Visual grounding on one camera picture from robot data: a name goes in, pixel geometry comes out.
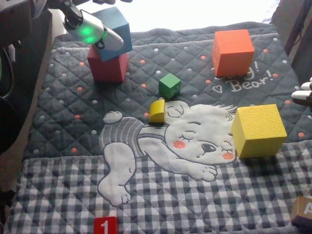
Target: quilted blanket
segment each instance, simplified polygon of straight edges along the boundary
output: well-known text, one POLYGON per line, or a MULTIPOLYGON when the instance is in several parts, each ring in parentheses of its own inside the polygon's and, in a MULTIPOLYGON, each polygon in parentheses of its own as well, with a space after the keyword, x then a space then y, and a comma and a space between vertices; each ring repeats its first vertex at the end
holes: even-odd
POLYGON ((272 25, 134 33, 123 84, 94 84, 88 46, 55 39, 6 233, 300 233, 291 204, 312 194, 312 117, 294 104, 297 77, 272 25), (248 29, 244 77, 214 76, 214 32, 248 29), (149 125, 158 81, 181 91, 149 125), (288 138, 276 157, 239 160, 231 134, 241 106, 278 106, 288 138))

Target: green cube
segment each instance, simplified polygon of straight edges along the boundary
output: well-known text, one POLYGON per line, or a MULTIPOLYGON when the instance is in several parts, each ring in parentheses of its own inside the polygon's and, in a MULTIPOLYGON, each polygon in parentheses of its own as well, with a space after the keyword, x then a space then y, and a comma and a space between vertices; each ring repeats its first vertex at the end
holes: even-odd
POLYGON ((159 93, 167 99, 171 99, 180 92, 181 80, 169 73, 159 81, 159 93))

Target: bear illustration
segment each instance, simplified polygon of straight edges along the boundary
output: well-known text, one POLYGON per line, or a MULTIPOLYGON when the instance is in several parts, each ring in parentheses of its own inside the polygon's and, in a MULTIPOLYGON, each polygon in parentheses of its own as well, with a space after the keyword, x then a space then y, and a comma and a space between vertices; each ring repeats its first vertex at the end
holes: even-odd
POLYGON ((136 158, 148 156, 163 170, 195 180, 215 180, 215 165, 232 163, 235 147, 231 125, 235 107, 188 106, 166 103, 163 125, 144 125, 118 111, 104 117, 99 145, 110 172, 98 184, 98 192, 118 206, 130 201, 125 185, 136 171, 136 158))

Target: stacked blocks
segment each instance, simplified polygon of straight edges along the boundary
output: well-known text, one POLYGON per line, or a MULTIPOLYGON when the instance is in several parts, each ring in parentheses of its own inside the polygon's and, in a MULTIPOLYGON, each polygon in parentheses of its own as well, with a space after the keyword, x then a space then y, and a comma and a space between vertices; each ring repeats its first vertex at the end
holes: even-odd
POLYGON ((291 221, 293 224, 312 228, 312 199, 299 196, 292 204, 291 221))
POLYGON ((95 218, 93 224, 93 234, 118 234, 118 220, 116 217, 95 218))
POLYGON ((158 100, 151 104, 148 121, 150 123, 164 123, 166 115, 165 100, 158 100))
POLYGON ((171 73, 159 81, 159 93, 167 99, 171 99, 173 96, 177 95, 180 92, 180 88, 181 80, 171 73))
POLYGON ((253 56, 254 47, 248 30, 215 33, 212 59, 217 77, 246 75, 253 56))
POLYGON ((96 48, 97 52, 100 54, 102 61, 108 61, 119 55, 132 51, 129 23, 117 7, 104 9, 95 12, 92 15, 99 18, 104 24, 107 25, 107 27, 120 35, 124 42, 123 47, 118 51, 110 51, 105 49, 101 50, 96 48))
POLYGON ((103 62, 95 46, 92 45, 89 50, 88 61, 95 82, 123 82, 128 65, 127 54, 103 62))
POLYGON ((232 134, 240 159, 274 156, 287 138, 275 104, 238 108, 232 134))

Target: yellow cube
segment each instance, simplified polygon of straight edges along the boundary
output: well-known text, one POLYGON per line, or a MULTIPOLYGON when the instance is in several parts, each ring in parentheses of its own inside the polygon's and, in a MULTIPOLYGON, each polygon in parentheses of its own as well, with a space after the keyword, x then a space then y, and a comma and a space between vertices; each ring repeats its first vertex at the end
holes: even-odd
POLYGON ((287 138, 275 104, 238 108, 232 134, 240 159, 274 156, 287 138))
POLYGON ((150 123, 164 123, 166 115, 165 100, 154 101, 150 106, 148 121, 150 123))

